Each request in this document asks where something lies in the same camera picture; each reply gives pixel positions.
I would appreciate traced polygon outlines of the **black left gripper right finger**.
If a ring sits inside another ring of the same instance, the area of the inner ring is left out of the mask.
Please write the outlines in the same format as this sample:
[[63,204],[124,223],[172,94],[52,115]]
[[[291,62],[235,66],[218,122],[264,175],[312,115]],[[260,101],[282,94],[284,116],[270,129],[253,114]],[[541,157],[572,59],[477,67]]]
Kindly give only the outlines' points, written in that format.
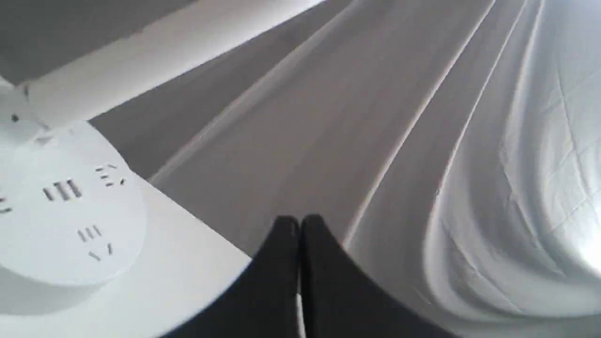
[[365,274],[320,215],[303,218],[300,293],[308,338],[452,338]]

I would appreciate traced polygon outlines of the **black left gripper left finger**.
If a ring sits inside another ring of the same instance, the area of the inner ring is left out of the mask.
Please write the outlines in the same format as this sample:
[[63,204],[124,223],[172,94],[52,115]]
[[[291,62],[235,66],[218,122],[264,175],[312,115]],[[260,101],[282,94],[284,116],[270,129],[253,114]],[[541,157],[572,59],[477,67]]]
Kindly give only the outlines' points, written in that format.
[[275,218],[244,271],[166,338],[298,338],[299,222]]

